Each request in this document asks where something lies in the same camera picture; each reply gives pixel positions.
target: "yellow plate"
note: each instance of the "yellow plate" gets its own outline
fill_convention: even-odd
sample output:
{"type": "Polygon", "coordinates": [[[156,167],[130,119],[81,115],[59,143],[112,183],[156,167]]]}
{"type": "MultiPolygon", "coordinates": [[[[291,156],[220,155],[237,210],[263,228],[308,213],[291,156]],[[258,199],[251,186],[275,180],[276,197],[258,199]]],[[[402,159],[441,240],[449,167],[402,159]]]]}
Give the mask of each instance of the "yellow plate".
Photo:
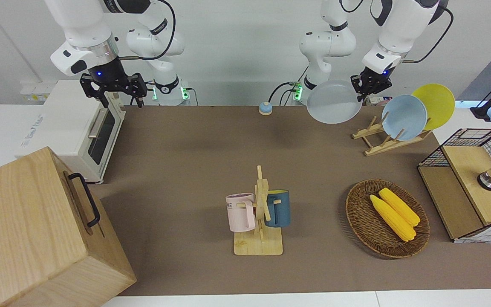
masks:
{"type": "Polygon", "coordinates": [[[427,110],[429,121],[425,130],[439,128],[448,122],[454,113],[454,94],[444,85],[432,83],[420,86],[413,92],[413,96],[421,100],[427,110]]]}

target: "black handle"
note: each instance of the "black handle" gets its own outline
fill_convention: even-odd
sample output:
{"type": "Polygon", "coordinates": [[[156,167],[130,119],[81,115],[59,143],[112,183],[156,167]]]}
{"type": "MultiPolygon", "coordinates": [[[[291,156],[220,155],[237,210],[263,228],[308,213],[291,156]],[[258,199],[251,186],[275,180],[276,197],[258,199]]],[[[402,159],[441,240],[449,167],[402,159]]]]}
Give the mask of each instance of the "black handle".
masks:
{"type": "Polygon", "coordinates": [[[88,186],[86,185],[86,181],[84,180],[84,177],[80,175],[80,173],[73,173],[68,176],[70,180],[73,180],[75,178],[81,179],[82,186],[84,187],[84,192],[86,192],[86,196],[88,196],[88,201],[90,202],[90,205],[92,206],[92,211],[94,212],[94,219],[88,223],[86,223],[86,226],[92,228],[94,225],[100,222],[100,212],[98,211],[98,208],[96,207],[96,202],[94,202],[94,198],[92,198],[92,194],[90,194],[90,190],[88,189],[88,186]]]}

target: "green light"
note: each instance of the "green light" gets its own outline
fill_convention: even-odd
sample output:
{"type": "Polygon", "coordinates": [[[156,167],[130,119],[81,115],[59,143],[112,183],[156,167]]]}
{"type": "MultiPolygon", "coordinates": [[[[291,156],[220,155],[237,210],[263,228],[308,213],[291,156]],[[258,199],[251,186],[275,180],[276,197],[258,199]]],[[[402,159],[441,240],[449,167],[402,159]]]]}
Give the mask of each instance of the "green light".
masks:
{"type": "Polygon", "coordinates": [[[181,87],[181,94],[183,96],[183,100],[189,99],[189,92],[183,87],[181,87]]]}
{"type": "Polygon", "coordinates": [[[300,101],[302,98],[302,85],[297,85],[297,89],[295,90],[295,100],[300,101]]]}

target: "wicker basket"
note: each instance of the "wicker basket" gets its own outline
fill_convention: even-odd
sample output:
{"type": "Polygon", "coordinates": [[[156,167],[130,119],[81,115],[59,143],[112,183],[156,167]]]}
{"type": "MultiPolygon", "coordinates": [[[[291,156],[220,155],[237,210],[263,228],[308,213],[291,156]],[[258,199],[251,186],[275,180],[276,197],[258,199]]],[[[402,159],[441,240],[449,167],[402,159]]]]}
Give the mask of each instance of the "wicker basket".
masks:
{"type": "Polygon", "coordinates": [[[406,258],[419,253],[429,240],[429,221],[422,206],[400,186],[384,180],[369,179],[357,183],[346,198],[346,215],[353,232],[370,249],[390,258],[406,258]],[[369,195],[389,188],[419,216],[414,227],[416,237],[402,241],[374,210],[369,195]]]}

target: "corn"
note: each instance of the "corn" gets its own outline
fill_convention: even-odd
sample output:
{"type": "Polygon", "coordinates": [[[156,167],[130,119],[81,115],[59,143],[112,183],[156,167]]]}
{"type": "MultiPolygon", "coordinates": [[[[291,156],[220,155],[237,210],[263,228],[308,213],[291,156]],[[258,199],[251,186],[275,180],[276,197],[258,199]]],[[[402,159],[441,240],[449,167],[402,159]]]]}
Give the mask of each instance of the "corn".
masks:
{"type": "Polygon", "coordinates": [[[370,201],[374,209],[386,221],[388,226],[405,242],[411,241],[416,236],[413,227],[409,225],[393,208],[380,198],[371,195],[370,201]]]}
{"type": "Polygon", "coordinates": [[[388,203],[401,217],[407,221],[411,226],[417,226],[419,223],[419,216],[405,203],[399,196],[395,195],[387,187],[378,192],[380,198],[388,203]]]}

